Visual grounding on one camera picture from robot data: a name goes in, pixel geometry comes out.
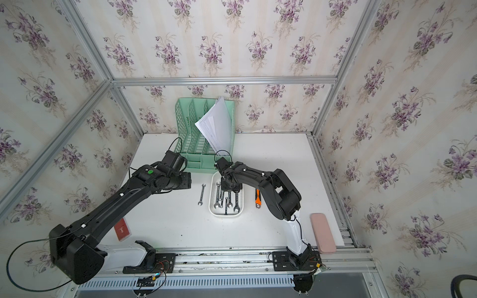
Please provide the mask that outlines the white plastic storage box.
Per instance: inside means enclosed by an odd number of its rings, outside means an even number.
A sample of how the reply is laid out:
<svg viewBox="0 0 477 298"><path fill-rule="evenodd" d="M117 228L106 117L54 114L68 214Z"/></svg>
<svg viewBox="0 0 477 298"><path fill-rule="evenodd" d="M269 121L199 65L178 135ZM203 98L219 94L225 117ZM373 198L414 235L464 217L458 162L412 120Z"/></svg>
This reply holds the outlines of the white plastic storage box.
<svg viewBox="0 0 477 298"><path fill-rule="evenodd" d="M212 175L208 207L210 213L215 217L235 218L240 216L245 209L243 189L238 193L222 190L221 175L218 171L215 172Z"/></svg>

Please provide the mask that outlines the orange handled adjustable wrench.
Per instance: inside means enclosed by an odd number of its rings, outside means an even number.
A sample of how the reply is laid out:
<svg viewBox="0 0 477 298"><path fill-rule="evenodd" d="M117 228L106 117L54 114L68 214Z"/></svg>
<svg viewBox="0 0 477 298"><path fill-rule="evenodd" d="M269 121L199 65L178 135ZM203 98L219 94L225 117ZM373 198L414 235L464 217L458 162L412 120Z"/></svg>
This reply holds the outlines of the orange handled adjustable wrench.
<svg viewBox="0 0 477 298"><path fill-rule="evenodd" d="M261 192L259 189L255 190L255 207L260 209L262 206Z"/></svg>

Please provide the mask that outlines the small silver wrench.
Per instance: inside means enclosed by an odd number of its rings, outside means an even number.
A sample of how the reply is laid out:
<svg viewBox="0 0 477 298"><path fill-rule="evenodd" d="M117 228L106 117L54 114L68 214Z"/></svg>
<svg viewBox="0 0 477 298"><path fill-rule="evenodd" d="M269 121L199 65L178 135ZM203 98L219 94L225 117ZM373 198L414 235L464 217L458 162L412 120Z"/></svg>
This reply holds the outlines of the small silver wrench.
<svg viewBox="0 0 477 298"><path fill-rule="evenodd" d="M203 205L203 197L204 197L204 191L206 189L206 184L202 184L201 185L201 194L200 194L200 198L199 198L199 201L198 201L198 206L202 206Z"/></svg>

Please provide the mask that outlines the silver combination wrench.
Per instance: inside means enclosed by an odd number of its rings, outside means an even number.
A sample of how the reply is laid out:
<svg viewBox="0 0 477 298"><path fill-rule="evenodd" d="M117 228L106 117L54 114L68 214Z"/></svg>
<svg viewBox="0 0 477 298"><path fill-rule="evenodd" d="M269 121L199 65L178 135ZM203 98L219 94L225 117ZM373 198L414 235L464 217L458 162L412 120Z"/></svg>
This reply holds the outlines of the silver combination wrench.
<svg viewBox="0 0 477 298"><path fill-rule="evenodd" d="M216 183L216 200L213 207L215 209L221 208L221 183L220 182Z"/></svg>

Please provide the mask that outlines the large silver wrench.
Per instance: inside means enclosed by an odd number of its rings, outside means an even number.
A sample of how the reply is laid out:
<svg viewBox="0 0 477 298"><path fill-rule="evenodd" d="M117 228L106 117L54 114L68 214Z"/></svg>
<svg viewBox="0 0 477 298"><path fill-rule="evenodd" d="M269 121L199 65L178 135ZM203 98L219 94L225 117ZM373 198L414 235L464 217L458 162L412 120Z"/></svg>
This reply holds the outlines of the large silver wrench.
<svg viewBox="0 0 477 298"><path fill-rule="evenodd" d="M239 206L239 193L235 192L235 205L234 205L234 212L238 214L240 212L240 206Z"/></svg>

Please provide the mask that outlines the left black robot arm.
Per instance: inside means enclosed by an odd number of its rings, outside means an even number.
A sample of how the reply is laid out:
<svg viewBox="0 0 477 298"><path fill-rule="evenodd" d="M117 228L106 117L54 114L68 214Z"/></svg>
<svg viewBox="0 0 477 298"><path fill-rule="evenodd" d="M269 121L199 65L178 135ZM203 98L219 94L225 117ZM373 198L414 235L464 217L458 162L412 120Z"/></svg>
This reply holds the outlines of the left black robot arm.
<svg viewBox="0 0 477 298"><path fill-rule="evenodd" d="M52 263L76 284L95 277L110 257L98 247L104 236L151 195L190 189L187 164L180 153L168 150L162 160L134 171L121 188L89 214L67 227L54 227L48 235Z"/></svg>

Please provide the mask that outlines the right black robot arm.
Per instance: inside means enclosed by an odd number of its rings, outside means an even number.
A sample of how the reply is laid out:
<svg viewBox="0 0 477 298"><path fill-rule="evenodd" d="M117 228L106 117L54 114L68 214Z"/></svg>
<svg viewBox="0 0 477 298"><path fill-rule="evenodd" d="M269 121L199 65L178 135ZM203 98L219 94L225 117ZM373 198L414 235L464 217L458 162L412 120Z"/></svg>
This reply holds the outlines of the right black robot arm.
<svg viewBox="0 0 477 298"><path fill-rule="evenodd" d="M284 171L257 170L225 158L218 159L215 168L221 175L224 191L238 193L243 185L260 191L270 213L283 223L288 263L297 271L317 271L321 266L319 254L305 242L299 222L301 194Z"/></svg>

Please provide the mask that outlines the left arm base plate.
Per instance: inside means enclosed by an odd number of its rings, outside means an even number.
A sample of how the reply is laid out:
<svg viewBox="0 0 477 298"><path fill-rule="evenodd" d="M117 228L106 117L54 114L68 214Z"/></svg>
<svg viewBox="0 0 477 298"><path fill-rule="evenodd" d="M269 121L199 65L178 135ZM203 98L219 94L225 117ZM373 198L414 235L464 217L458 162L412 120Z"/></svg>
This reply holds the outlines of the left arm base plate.
<svg viewBox="0 0 477 298"><path fill-rule="evenodd" d="M142 240L136 240L140 248L145 250L145 256L137 266L125 266L123 274L145 274L145 273L172 273L176 259L175 253L159 253L157 250Z"/></svg>

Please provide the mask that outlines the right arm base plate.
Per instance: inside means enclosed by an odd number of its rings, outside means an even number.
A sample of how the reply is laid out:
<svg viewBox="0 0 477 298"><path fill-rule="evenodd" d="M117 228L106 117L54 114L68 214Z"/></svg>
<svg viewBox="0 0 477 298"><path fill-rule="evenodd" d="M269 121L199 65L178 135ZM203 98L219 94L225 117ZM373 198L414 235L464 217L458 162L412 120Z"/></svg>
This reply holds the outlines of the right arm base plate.
<svg viewBox="0 0 477 298"><path fill-rule="evenodd" d="M274 271L313 271L322 264L318 251L308 247L300 255L294 254L290 249L272 252L271 262Z"/></svg>

